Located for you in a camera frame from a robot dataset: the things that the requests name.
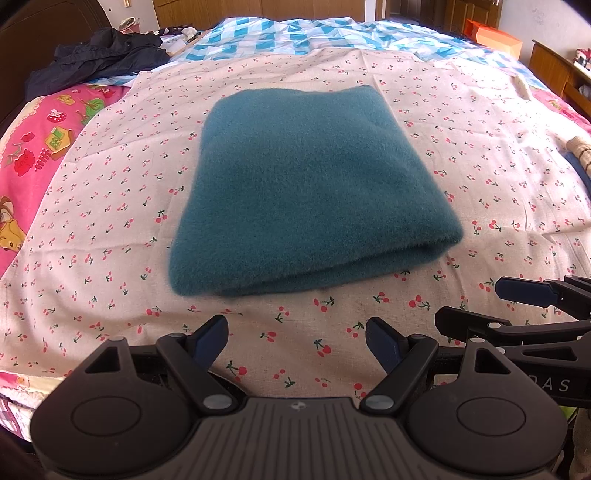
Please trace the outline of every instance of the orange box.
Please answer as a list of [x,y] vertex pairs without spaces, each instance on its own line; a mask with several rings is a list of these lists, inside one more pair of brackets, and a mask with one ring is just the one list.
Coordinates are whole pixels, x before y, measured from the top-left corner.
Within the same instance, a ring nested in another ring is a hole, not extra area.
[[463,33],[480,45],[493,48],[494,50],[504,51],[512,57],[519,59],[523,42],[501,30],[474,22],[474,20],[466,19]]

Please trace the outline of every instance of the circular cover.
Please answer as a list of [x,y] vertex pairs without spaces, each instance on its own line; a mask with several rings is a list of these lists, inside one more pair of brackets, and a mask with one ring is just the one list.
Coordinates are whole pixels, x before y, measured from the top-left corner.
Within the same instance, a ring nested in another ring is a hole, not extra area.
[[68,476],[130,476],[171,456],[191,427],[178,396],[135,379],[91,375],[41,403],[31,437],[41,461]]
[[550,397],[550,404],[527,391],[510,400],[491,390],[478,397],[462,395],[469,387],[446,388],[452,385],[423,394],[407,417],[408,434],[434,460],[477,475],[517,475],[560,453],[566,422]]

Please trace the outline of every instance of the shelf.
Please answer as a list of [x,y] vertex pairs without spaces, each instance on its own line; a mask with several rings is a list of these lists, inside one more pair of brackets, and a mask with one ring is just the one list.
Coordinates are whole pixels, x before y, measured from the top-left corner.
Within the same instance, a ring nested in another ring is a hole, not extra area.
[[591,118],[591,102],[587,100],[575,87],[570,83],[564,86],[564,94],[569,97],[585,114],[587,118]]
[[586,77],[588,82],[591,82],[591,72],[588,71],[585,67],[583,67],[580,63],[578,62],[573,62],[573,65],[576,67],[576,69],[578,71],[580,71],[584,77]]

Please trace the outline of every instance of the screw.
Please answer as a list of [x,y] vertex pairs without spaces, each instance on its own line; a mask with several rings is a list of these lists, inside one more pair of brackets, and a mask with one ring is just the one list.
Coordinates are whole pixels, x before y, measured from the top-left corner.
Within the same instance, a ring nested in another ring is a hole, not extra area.
[[372,410],[388,410],[394,406],[394,400],[387,395],[372,395],[365,398],[365,405]]
[[300,411],[306,408],[306,404],[301,400],[298,400],[297,402],[292,403],[290,407],[293,408],[295,411]]
[[209,410],[223,410],[232,405],[232,399],[227,395],[209,395],[203,399],[203,405]]

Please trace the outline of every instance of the striped cloth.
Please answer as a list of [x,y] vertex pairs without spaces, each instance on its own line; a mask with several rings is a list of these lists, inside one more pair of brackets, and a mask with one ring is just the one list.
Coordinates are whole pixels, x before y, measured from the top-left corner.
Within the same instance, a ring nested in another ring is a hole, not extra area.
[[[251,57],[269,52],[305,55],[325,47],[407,51],[424,61],[460,57],[499,68],[511,75],[519,74],[529,85],[547,90],[522,63],[504,52],[418,25],[391,21],[357,23],[351,18],[284,22],[266,18],[228,18],[168,65],[192,60]],[[98,79],[92,83],[128,85],[134,79],[134,75],[129,75]]]

